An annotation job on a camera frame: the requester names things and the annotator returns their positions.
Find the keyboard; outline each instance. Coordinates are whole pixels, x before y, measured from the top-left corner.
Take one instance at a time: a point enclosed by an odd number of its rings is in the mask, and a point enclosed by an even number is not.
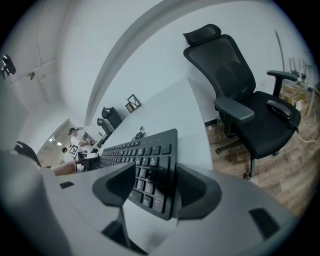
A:
[[[147,212],[169,220],[176,190],[177,146],[178,131],[167,130],[105,148],[97,168],[135,162],[135,184],[128,199]]]

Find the chair seat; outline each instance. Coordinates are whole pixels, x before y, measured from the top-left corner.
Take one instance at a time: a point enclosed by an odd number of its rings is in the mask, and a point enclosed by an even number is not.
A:
[[[294,130],[290,124],[267,108],[267,101],[285,105],[292,113],[292,124],[299,125],[300,112],[284,100],[262,91],[256,91],[240,103],[254,111],[254,119],[244,123],[232,123],[232,130],[255,159],[264,158],[279,151],[291,138]]]

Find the black cable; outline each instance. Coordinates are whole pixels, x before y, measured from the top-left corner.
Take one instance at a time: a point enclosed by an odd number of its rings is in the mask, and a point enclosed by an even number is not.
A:
[[[139,139],[141,139],[141,138],[143,138],[145,136],[146,133],[142,132],[142,129],[143,129],[143,127],[141,126],[140,127],[140,131],[135,135],[135,137],[132,138],[131,141],[139,140]]]

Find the white desk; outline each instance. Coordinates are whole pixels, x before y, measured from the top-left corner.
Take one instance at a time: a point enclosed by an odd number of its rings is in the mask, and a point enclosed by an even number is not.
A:
[[[98,153],[101,155],[105,148],[131,141],[141,126],[145,137],[177,129],[177,162],[213,169],[204,121],[187,79],[166,88],[129,114]],[[123,209],[130,239],[148,253],[177,226],[177,219],[165,221],[129,200],[124,203]]]

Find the curved ceiling beam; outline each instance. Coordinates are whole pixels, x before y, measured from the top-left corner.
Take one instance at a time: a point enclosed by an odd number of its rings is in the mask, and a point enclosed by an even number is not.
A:
[[[201,8],[236,1],[241,0],[163,0],[140,16],[122,34],[106,57],[91,91],[84,125],[91,124],[103,95],[124,63],[154,33],[174,20]]]

